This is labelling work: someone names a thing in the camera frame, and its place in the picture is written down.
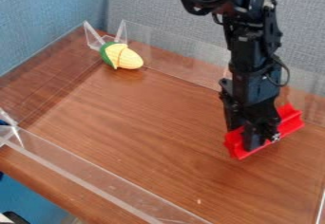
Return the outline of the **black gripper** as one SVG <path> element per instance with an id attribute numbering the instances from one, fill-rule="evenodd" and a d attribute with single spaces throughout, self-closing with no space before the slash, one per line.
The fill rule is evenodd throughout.
<path id="1" fill-rule="evenodd" d="M 281 123 L 275 101 L 280 95 L 283 69 L 268 65 L 256 71 L 229 66 L 232 78 L 223 78 L 220 99 L 228 130 L 244 127 L 244 150 L 252 152 L 280 137 Z"/>

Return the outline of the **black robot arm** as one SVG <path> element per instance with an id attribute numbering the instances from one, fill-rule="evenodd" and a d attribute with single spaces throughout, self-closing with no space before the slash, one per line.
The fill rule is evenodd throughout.
<path id="1" fill-rule="evenodd" d="M 187 11 L 211 15 L 224 27 L 232 52 L 231 79 L 221 79 L 228 129 L 244 129 L 243 147 L 251 152 L 281 137 L 275 101 L 280 95 L 283 45 L 276 0 L 181 0 Z"/>

